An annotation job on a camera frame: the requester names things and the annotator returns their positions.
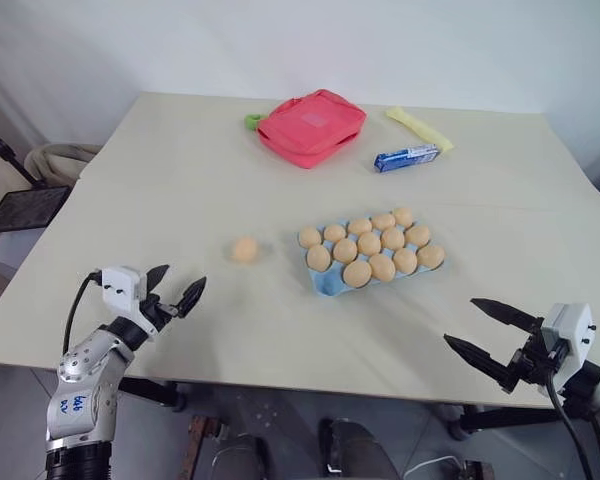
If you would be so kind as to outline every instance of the white cable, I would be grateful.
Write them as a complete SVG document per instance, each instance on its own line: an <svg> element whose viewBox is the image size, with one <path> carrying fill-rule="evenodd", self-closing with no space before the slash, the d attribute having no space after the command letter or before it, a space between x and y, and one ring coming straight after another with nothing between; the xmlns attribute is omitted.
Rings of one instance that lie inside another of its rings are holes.
<svg viewBox="0 0 600 480"><path fill-rule="evenodd" d="M432 463L442 462L443 460L453 460L454 462L456 462L456 465L458 466L458 468L460 470L462 470L462 465L460 465L460 461L456 457L454 457L453 455L446 455L444 457L434 458L433 460L427 460L426 462L419 463L415 467L410 468L409 470L404 472L404 475L402 475L402 478L404 479L407 475L412 474L419 468L426 467L427 465L431 465Z"/></svg>

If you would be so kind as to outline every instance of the tiled floor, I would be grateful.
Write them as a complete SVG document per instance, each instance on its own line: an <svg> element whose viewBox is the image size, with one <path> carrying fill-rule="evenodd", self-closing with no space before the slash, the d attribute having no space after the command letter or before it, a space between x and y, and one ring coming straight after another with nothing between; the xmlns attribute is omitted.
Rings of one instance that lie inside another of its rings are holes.
<svg viewBox="0 0 600 480"><path fill-rule="evenodd" d="M44 479L45 412L55 374L0 366L0 479ZM191 415L219 415L234 433L263 437L272 462L272 479L302 479L318 474L316 429L324 417L345 417L365 425L402 472L442 455L493 464L498 480L583 478L564 427L560 424L481 432L464 442L449 438L441 408L402 400L311 392L191 385L190 407L172 413L144 400L122 395L113 444L115 480L178 477ZM596 478L600 462L588 425L578 428L590 447ZM208 478L216 445L206 442L195 479ZM435 464L409 480L453 478L452 464Z"/></svg>

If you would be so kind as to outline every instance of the pink pouch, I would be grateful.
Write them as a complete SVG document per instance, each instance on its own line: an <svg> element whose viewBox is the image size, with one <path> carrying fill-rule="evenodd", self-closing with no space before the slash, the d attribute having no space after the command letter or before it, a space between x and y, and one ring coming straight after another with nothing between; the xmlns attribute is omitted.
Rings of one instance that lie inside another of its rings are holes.
<svg viewBox="0 0 600 480"><path fill-rule="evenodd" d="M318 90L292 98L258 124L260 140L302 168L312 168L360 132L366 114L340 95Z"/></svg>

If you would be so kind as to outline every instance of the egg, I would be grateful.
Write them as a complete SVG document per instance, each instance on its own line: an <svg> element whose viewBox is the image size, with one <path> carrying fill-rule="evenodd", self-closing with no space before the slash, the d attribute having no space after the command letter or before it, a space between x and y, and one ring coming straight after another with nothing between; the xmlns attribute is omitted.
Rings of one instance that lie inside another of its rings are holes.
<svg viewBox="0 0 600 480"><path fill-rule="evenodd" d="M382 249L380 238L373 232L366 232L358 238L358 250L364 255L375 255Z"/></svg>
<svg viewBox="0 0 600 480"><path fill-rule="evenodd" d="M373 225L371 225L371 220L368 218L358 218L357 220L349 222L347 229L349 230L349 233L359 236L373 230Z"/></svg>
<svg viewBox="0 0 600 480"><path fill-rule="evenodd" d="M331 254L323 245L314 245L307 252L307 266L317 272L324 272L331 265Z"/></svg>
<svg viewBox="0 0 600 480"><path fill-rule="evenodd" d="M444 261L444 248L438 245L427 245L418 250L418 265L423 265L430 269L438 268Z"/></svg>
<svg viewBox="0 0 600 480"><path fill-rule="evenodd" d="M323 235L325 240L336 243L346 237L347 232L342 225L334 224L325 228Z"/></svg>
<svg viewBox="0 0 600 480"><path fill-rule="evenodd" d="M258 242L253 237L241 237L233 244L231 259L238 263L251 263L258 256Z"/></svg>
<svg viewBox="0 0 600 480"><path fill-rule="evenodd" d="M364 260L356 260L346 266L342 278L350 287L363 287L371 279L371 265Z"/></svg>
<svg viewBox="0 0 600 480"><path fill-rule="evenodd" d="M386 230L389 227L395 226L396 219L390 213L381 213L380 215L372 217L371 223L373 224L373 228L377 228L378 230Z"/></svg>
<svg viewBox="0 0 600 480"><path fill-rule="evenodd" d="M389 257L377 253L369 259L371 274L381 282L390 282L396 276L396 267Z"/></svg>
<svg viewBox="0 0 600 480"><path fill-rule="evenodd" d="M311 248L322 243L320 232L315 227L305 227L298 234L298 243L304 248Z"/></svg>
<svg viewBox="0 0 600 480"><path fill-rule="evenodd" d="M398 250L404 247L404 233L396 227L387 228L381 235L382 248Z"/></svg>
<svg viewBox="0 0 600 480"><path fill-rule="evenodd" d="M396 219L398 225L403 227L410 227L413 224L413 213L410 208L398 207L394 208L391 212L393 217Z"/></svg>
<svg viewBox="0 0 600 480"><path fill-rule="evenodd" d="M333 258L344 264L353 262L357 255L356 242L349 238L343 238L333 247Z"/></svg>
<svg viewBox="0 0 600 480"><path fill-rule="evenodd" d="M404 232L404 240L416 247L424 247L431 239L431 232L426 225L416 225Z"/></svg>
<svg viewBox="0 0 600 480"><path fill-rule="evenodd" d="M399 272L411 275L418 267L418 258L408 248L401 248L393 255L393 263Z"/></svg>

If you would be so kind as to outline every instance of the tabletop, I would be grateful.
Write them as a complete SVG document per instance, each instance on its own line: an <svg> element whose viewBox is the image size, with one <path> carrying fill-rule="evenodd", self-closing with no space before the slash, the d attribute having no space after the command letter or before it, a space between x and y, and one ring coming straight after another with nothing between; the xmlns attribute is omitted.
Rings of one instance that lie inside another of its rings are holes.
<svg viewBox="0 0 600 480"><path fill-rule="evenodd" d="M129 374L517 406L442 335L508 362L526 339L469 303L494 298L538 316L590 303L600 333L600 195L540 115L408 111L455 144L434 162L388 174L377 153L418 140L368 113L360 137L313 170L262 146L242 118L274 100L143 94L84 170L67 204L0 299L0 362L55 368L67 312L94 268L172 268L175 301L207 275L192 313L138 352ZM444 246L442 268L338 297L313 293L296 232L409 206ZM265 255L227 258L242 235ZM112 316L90 288L73 340ZM590 353L600 364L600 334Z"/></svg>

